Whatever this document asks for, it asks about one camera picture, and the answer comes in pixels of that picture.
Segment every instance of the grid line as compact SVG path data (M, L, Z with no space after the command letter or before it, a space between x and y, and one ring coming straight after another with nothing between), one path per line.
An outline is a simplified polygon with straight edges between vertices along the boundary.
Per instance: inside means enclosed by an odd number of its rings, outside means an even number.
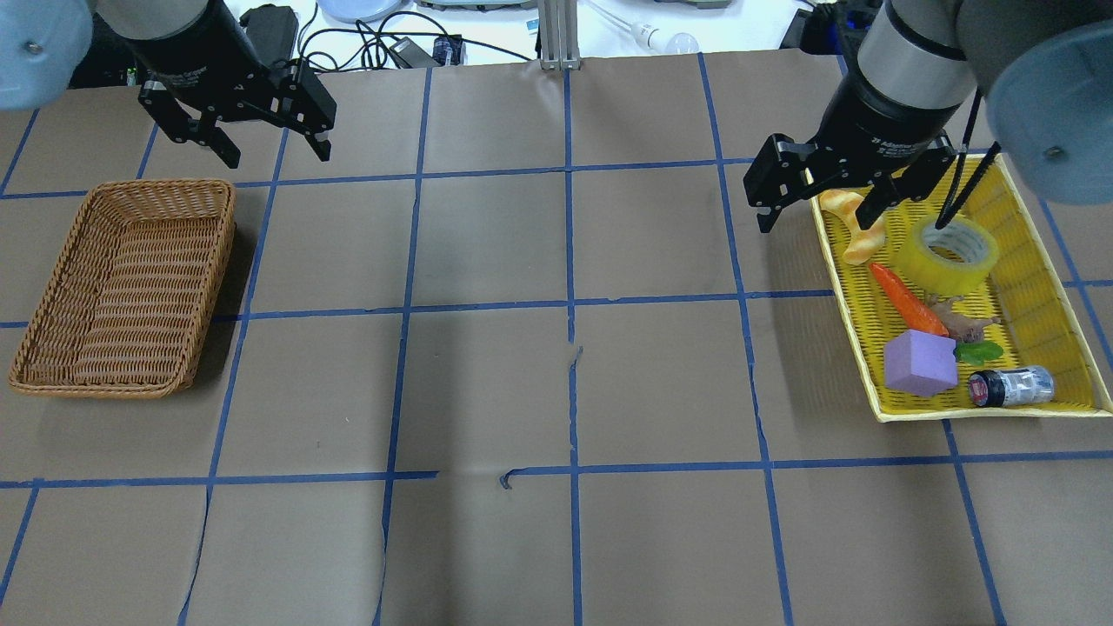
M564 105L564 281L568 297L568 343L575 345L575 215L572 165L572 71L565 69L563 76ZM577 350L568 369L568 438L569 438L569 517L572 545L572 624L583 626L583 558L580 541L580 433L577 420L577 364L583 346Z
M429 131L429 102L433 89L433 69L425 69L425 88L422 96L421 128L417 136L417 165L414 174L414 207L410 218L410 253L406 261L406 286L402 303L402 329L398 338L398 358L394 378L394 404L391 409L391 439L386 453L386 472L393 476L397 467L398 429L402 422L402 393L406 372L406 349L410 339L410 319L413 311L414 266L417 262L417 229L421 225L421 192L425 167L425 138ZM391 535L391 511L394 505L394 479L387 478L383 490L383 564L378 584L378 599L375 605L374 626L383 618L383 591L386 589L386 554Z
M1040 198L1040 208L1043 209L1044 217L1047 219L1047 225L1051 227L1055 244L1058 246L1060 252L1063 253L1063 261L1066 262L1066 268L1071 272L1071 280L1074 283L1074 287L1078 290L1078 296L1082 297L1082 306L1086 310L1086 315L1090 316L1090 323L1094 327L1094 332L1097 333L1097 341L1105 353L1105 360L1113 368L1113 349L1110 348L1109 339L1105 336L1102 321L1097 317L1094 303L1090 300L1090 293L1086 291L1086 285L1082 280L1082 273L1078 272L1078 266L1074 264L1074 256L1067 250L1066 239L1063 237L1062 231L1058 229L1058 224L1055 222L1055 214L1052 213L1051 207L1047 206L1047 200L1044 198Z
M229 366L228 372L228 387L225 391L224 402L220 405L220 420L217 422L216 438L213 442L213 457L209 461L208 473L210 482L205 486L205 513L201 516L201 531L198 539L197 558L194 561L194 571L193 578L189 581L189 588L186 590L185 600L181 603L181 610L178 613L178 626L185 626L186 622L189 619L189 604L193 600L197 576L200 573L201 557L205 554L205 534L208 530L209 510L213 506L213 488L215 487L211 479L216 477L217 468L220 464L220 453L224 451L224 436L228 426L228 414L232 411L232 399L236 390L236 380L239 374L239 361L244 353L244 342L247 340L247 331L250 326L252 300L255 297L255 287L259 277L259 266L263 264L263 250L266 246L267 231L270 226L270 213L274 208L275 193L277 192L277 187L274 183L278 179L278 174L282 172L282 163L286 151L286 140L288 137L289 130L284 128L282 131L282 139L278 143L278 155L275 157L274 172L270 175L272 185L267 192L267 204L263 212L263 219L259 226L259 239L255 244L255 254L252 258L252 270L247 276L247 291L244 295L245 315L239 323L239 333L236 338L236 351L232 358L232 365Z
M0 606L3 606L3 598L8 595L8 585L11 584L11 575L16 570L16 561L19 559L19 550L23 546L23 537L27 535L27 527L31 524L31 513L35 511L35 501L39 498L39 488L31 488L27 497L27 506L23 507L23 517L19 522L19 530L16 532L16 540L11 545L11 552L8 555L8 566L4 567L3 578L0 579Z
M155 127L151 137L157 135L158 127ZM154 147L154 139L148 138L147 153L145 154L145 159L149 157L150 150ZM9 169L14 169L14 160ZM484 176L529 176L534 174L555 174L555 173L577 173L577 172L610 172L610 170L629 170L629 169L662 169L662 168L676 168L676 167L710 167L719 163L726 165L745 165L754 163L752 158L722 158L722 159L693 159L693 160L667 160L667 162L643 162L643 163L615 163L615 164L592 164L592 165L573 165L565 164L563 166L552 166L552 167L524 167L524 168L513 168L513 169L474 169L474 170L456 170L456 172L431 172L423 173L423 178L474 178ZM141 163L139 175L146 172L146 160ZM252 187L293 187L299 185L335 185L345 183L381 183L385 180L413 180L414 174L378 174L378 175L367 175L367 176L334 176L334 177L322 177L322 178L288 178L285 180L247 180L242 183L235 183L235 187L245 189ZM6 199L27 199L27 198L56 198L56 197L71 197L71 196L83 196L88 194L88 189L63 189L63 190L50 190L50 192L29 192L20 194L6 194L0 190L0 200Z
M39 109L35 109L31 111L31 117L27 119L27 126L23 128L23 135L19 138L16 151L11 155L11 162L8 164L8 169L3 174L3 180L0 180L0 197L3 197L3 193L8 188L11 175L16 172L16 164L19 163L19 157L23 154L23 148L27 147L27 139L31 136L31 128L35 127L35 120L38 119L38 117Z
M748 292L742 295L746 300L764 299L786 299L786 297L825 297L831 296L830 290L797 290L797 291L771 291L771 292ZM583 297L573 301L574 306L610 306L623 304L666 304L677 302L717 302L727 300L738 300L735 293L699 293L699 294L674 294L674 295L636 295L623 297ZM410 307L411 313L454 313L462 311L496 311L505 309L564 309L569 306L568 300L526 300L506 302L475 302L461 304L421 304ZM228 315L214 315L214 322L239 322L243 320L287 320L297 317L349 317L357 315L396 315L402 313L402 306L382 306L376 309L309 309L302 311L260 311L250 313L236 313ZM0 322L0 329L22 329L28 325L27 321Z
M156 137L158 137L158 124L152 124L150 136L147 137L147 147L144 148L142 158L139 159L139 169L136 172L136 179L142 178L144 173L147 172L147 160L150 158L150 150L155 147Z
M754 404L754 426L758 436L758 449L761 453L761 462L769 463L769 444L766 441L765 429L761 426L761 409L758 401L757 385L754 381L754 341L750 336L750 315L746 303L746 285L742 282L742 271L738 262L738 242L735 237L733 215L730 208L730 188L727 185L727 169L722 158L722 140L719 135L719 120L715 114L715 96L711 92L711 80L707 72L707 62L703 53L696 55L699 61L700 79L703 82L703 96L707 99L708 121L711 125L711 140L715 144L716 168L719 174L719 195L722 200L722 217L727 231L727 246L730 250L730 266L735 274L735 287L738 297L738 312L740 315L742 344L746 348L746 369L750 387L750 401ZM766 503L769 508L769 530L772 539L774 560L777 566L777 585L780 589L781 613L786 626L792 626L792 600L788 588L788 570L785 565L785 547L780 534L780 513L777 509L777 489L772 480L772 467L762 468L766 489Z
M384 481L386 483L386 490L384 492L384 512L383 512L383 550L384 550L384 578L383 584L385 584L385 554L387 546L387 530L390 522L390 503L388 496L386 493L393 492L393 482L395 480L427 480L433 479L437 476L436 471L410 471L410 472L398 472L395 471L394 458L396 456L396 444L397 444L397 426L400 420L400 402L401 402L401 390L404 378L404 355L405 345L407 336L407 324L410 316L413 313L426 313L426 312L450 312L450 311L477 311L477 310L498 310L498 309L535 309L535 307L568 307L569 310L569 341L574 344L574 311L577 306L597 306L597 305L618 305L618 304L643 304L643 303L658 303L658 302L707 302L707 301L721 301L721 300L737 300L740 309L742 338L746 345L747 352L747 364L749 371L749 383L751 391L751 400L754 402L755 409L755 424L757 428L759 448L761 450L761 460L751 461L701 461L701 462L681 462L681 463L614 463L614 464L594 464L594 466L580 466L578 459L578 434L577 434L577 360L573 360L569 369L569 400L570 400L570 442L572 444L570 453L569 466L545 466L545 467L531 467L531 468L519 468L506 472L502 477L503 486L510 488L509 480L512 476L562 476L569 475L572 486L572 558L573 558L573 601L574 601L574 615L575 624L582 624L582 589L581 589L581 571L580 571L580 544L579 544L579 476L585 473L634 473L634 472L683 472L683 471L762 471L766 478L766 490L767 500L769 505L770 513L770 526L774 534L774 547L775 556L777 558L777 569L778 579L781 586L781 601L782 609L785 612L786 624L792 623L791 616L791 605L788 596L788 580L787 573L785 570L784 564L784 547L779 531L779 519L776 508L776 492L774 487L774 472L781 469L810 469L810 468L853 468L853 467L884 467L884 466L920 466L920 464L953 464L956 472L956 479L958 481L959 491L963 496L963 503L966 510L968 522L971 525L971 530L974 537L975 548L978 552L979 565L982 566L983 576L985 578L987 591L989 594L991 604L993 606L994 616L998 624L1004 624L1004 614L999 605L999 599L996 595L996 589L993 581L993 575L989 570L988 559L985 554L985 546L982 541L981 532L977 526L977 518L974 510L973 498L969 493L968 485L966 483L964 464L965 463L996 463L996 462L1033 462L1033 461L1066 461L1066 460L1080 460L1080 459L1113 459L1113 450L1074 450L1074 451L1058 451L1058 452L1007 452L1007 453L987 453L987 454L962 454L958 450L955 433L952 430L952 424L949 420L943 422L944 432L947 438L949 454L947 456L925 456L925 457L892 457L892 458L846 458L846 459L789 459L789 460L774 460L769 457L768 443L765 438L764 430L761 428L760 413L758 411L758 397L756 390L756 383L754 380L754 366L755 356L752 340L749 330L749 319L747 300L765 299L765 297L815 297L815 296L830 296L833 292L830 290L800 290L800 291L775 291L775 292L746 292L742 283L740 266L738 262L738 250L737 242L735 241L733 227L732 227L732 214L730 208L729 189L726 179L725 165L728 164L747 164L752 163L750 158L723 158L721 150L721 143L719 137L719 129L715 114L715 104L711 94L710 80L708 78L707 68L705 65L703 55L698 55L698 62L700 67L701 78L703 81L705 96L708 105L709 120L711 124L712 138L716 147L716 158L715 159L702 159L702 160L680 160L680 162L651 162L651 163L630 163L630 164L602 164L602 165L573 165L572 164L572 144L571 144L571 95L570 95L570 72L564 71L564 123L565 123L565 163L563 167L542 167L542 168L522 168L522 169L492 169L492 170L463 170L463 172L447 172L447 173L423 173L423 151L425 145L425 133L427 128L427 114L429 114L429 102L430 102L430 90L431 90L431 70L426 70L425 76L425 94L424 102L422 109L422 121L421 121L421 137L418 147L418 162L417 170L413 175L383 175L383 176L356 176L356 177L336 177L336 178L303 178L303 179L288 179L280 180L278 178L282 167L282 160L285 153L285 146L287 140L287 131L283 130L282 143L279 146L278 155L276 158L275 169L270 180L267 182L247 182L238 183L237 187L248 188L248 187L268 187L268 198L266 211L263 218L263 226L260 229L259 241L255 250L255 258L253 262L253 267L249 275L248 287L246 292L246 300L244 312L242 314L232 316L217 316L215 321L239 321L242 326L238 333L236 352L230 364L230 373L228 388L225 394L224 404L221 407L221 417L217 429L217 437L214 442L213 459L210 461L209 475L207 477L166 477L166 478L130 478L130 479L45 479L36 478L28 481L0 481L0 489L14 490L14 489L28 489L28 502L24 508L23 517L20 524L20 528L17 535L16 542L12 546L11 555L9 556L8 564L4 570L2 580L0 580L0 603L3 601L4 594L8 589L12 571L14 569L19 549L22 542L22 538L29 526L31 516L33 513L35 503L38 493L41 489L68 489L68 488L98 488L98 487L140 487L140 486L206 486L206 513L205 522L203 522L201 528L201 539L204 539L205 524L207 524L208 517L208 506L211 500L213 487L216 485L269 485L269 483L294 483L294 482L338 482L338 481ZM838 57L840 69L844 74L846 72L846 65L841 57ZM22 199L22 198L48 198L48 197L76 197L86 195L86 190L56 190L56 192L40 192L40 193L21 193L21 194L7 194L7 186L13 175L18 160L24 149L28 138L32 131L32 127L38 117L39 110L36 109L28 120L28 124L23 130L23 135L17 147L16 153L12 156L10 164L6 170L2 182L0 182L0 200L3 199ZM154 126L151 134L148 137L147 146L140 160L140 165L136 177L139 178L144 175L149 159L150 153L152 150L156 137L158 133L158 127ZM971 150L972 154L977 154L984 150ZM573 214L572 214L572 184L573 184L573 173L577 172L599 172L599 170L618 170L618 169L648 169L648 168L669 168L669 167L706 167L715 165L719 173L720 182L720 193L723 204L723 217L727 225L727 238L728 246L730 247L731 264L735 271L736 288L737 293L716 293L716 294L695 294L695 295L672 295L672 296L633 296L633 297L622 297L622 299L575 299L574 296L574 275L573 275L573 250L572 250L572 226L573 226ZM475 303L475 304L447 304L447 305L426 305L426 306L412 306L412 285L413 285L413 271L415 262L415 246L417 237L417 226L418 226L418 205L421 196L421 180L423 177L427 178L463 178L463 177L476 177L476 176L502 176L502 175L531 175L531 174L545 174L545 173L558 173L562 172L565 175L565 211L567 211L567 281L568 281L568 297L567 300L556 301L530 301L530 302L496 302L496 303ZM270 211L274 203L274 197L278 187L282 186L295 186L295 185L313 185L313 184L343 184L343 183L359 183L359 182L377 182L377 180L414 180L415 183L415 203L414 212L411 225L411 247L410 247L410 261L406 276L406 303L402 307L382 307L382 309L347 309L347 310L314 310L314 311L273 311L273 312L252 312L250 304L255 291L255 280L258 274L258 268L262 262L262 255L264 250L264 244L266 239L266 229L270 215ZM1110 344L1104 333L1101 321L1096 316L1096 311L1091 302L1087 293L1087 288L1094 287L1109 287L1113 286L1113 281L1111 280L1082 280L1077 267L1074 264L1073 257L1071 256L1065 239L1063 238L1057 224L1054 221L1047 204L1045 200L1040 200L1041 207L1051 225L1053 235L1056 239L1056 244L1062 251L1064 258L1066 261L1067 267L1071 273L1071 281L1065 281L1066 286L1077 288L1080 295L1083 300L1084 306L1086 309L1087 315L1099 335L1102 349L1105 353L1106 360L1113 365L1113 353L1111 353ZM395 388L395 410L392 413L392 436L391 436L391 449L390 449L390 460L387 471L385 472L349 472L349 473L317 473L317 475L267 475L267 476L216 476L216 468L219 460L220 449L223 447L224 431L227 424L228 411L230 409L230 403L234 394L234 385L236 375L238 372L239 358L247 335L248 323L253 320L267 320L267 319L288 319L288 317L315 317L315 316L343 316L343 315L365 315L365 314L402 314L403 315L403 330L400 338L400 359L398 359L398 370L396 373L396 388ZM27 322L13 321L13 322L0 322L0 329L20 329L24 327ZM201 554L201 546L198 547L197 559L199 561ZM378 607L376 608L375 624L380 623L381 608L382 608L382 588L380 589ZM188 609L189 598L187 596L186 604L183 607L183 614L179 616L179 624L185 622L186 612Z
M974 510L974 498L971 496L969 485L966 482L966 470L963 468L962 457L958 454L958 442L955 441L955 433L951 428L951 420L943 420L943 432L947 437L947 449L954 461L955 479L958 481L958 492L963 498L963 508L966 509L966 520L971 527L971 538L974 540L974 551L977 552L977 561L982 568L982 579L985 583L985 593L989 597L989 607L993 609L993 620L997 626L1005 626L1005 613L1001 608L1001 598L997 596L997 585L993 580L993 570L989 568L989 558L985 551L985 542L982 540L982 529L977 524L977 512Z
M656 463L600 463L579 466L584 473L654 473L681 471L774 471L790 469L840 469L873 468L889 466L936 466L949 464L955 460L951 454L918 457L845 457L820 459L770 459L729 461L678 461ZM1113 460L1113 450L1062 450L1046 452L988 452L958 454L963 464L1055 462L1080 460ZM571 466L531 466L514 468L500 477L503 488L510 489L510 479L526 476L564 476ZM280 485L302 482L372 482L386 480L431 480L437 470L412 470L390 472L335 472L335 473L282 473L282 475L229 475L215 476L169 476L151 478L33 478L30 480L0 481L0 490L20 489L96 489L107 487L190 487L207 485Z

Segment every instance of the orange carrot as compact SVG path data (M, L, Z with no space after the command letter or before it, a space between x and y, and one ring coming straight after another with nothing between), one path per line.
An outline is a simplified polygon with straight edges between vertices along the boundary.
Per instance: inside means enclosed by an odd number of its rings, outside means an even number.
M888 267L879 263L870 263L869 271L874 273L878 284L885 290L885 295L896 307L905 323L914 331L930 333L934 335L947 336L947 327L943 325L939 316L934 311L920 302L916 294L900 281Z

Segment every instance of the gray robot arm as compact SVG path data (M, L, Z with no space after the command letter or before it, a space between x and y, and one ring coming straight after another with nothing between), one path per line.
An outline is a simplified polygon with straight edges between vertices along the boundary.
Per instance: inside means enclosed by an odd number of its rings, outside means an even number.
M170 140L208 146L236 167L239 149L218 123L262 119L328 160L336 102L290 58L297 21L288 8L245 30L224 0L0 0L0 109L61 95L89 47L93 9L152 72L139 104Z
M845 52L847 76L816 135L770 136L747 172L762 232L826 188L873 186L864 226L926 196L955 158L943 126L975 88L1033 190L1066 204L1113 199L1113 2L887 0Z

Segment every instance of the purple cube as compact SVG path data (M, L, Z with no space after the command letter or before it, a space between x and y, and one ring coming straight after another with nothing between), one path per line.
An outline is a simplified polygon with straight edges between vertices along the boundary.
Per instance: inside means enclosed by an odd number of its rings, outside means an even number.
M885 344L885 387L930 398L957 384L955 340L905 331Z

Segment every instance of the packing tape roll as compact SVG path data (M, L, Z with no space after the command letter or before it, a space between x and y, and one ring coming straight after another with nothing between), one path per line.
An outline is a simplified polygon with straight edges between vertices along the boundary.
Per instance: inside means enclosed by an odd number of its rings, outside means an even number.
M932 248L946 251L952 258ZM926 293L965 295L989 275L999 255L997 239L974 222L956 216L946 228L936 231L935 217L925 217L913 225L895 264Z

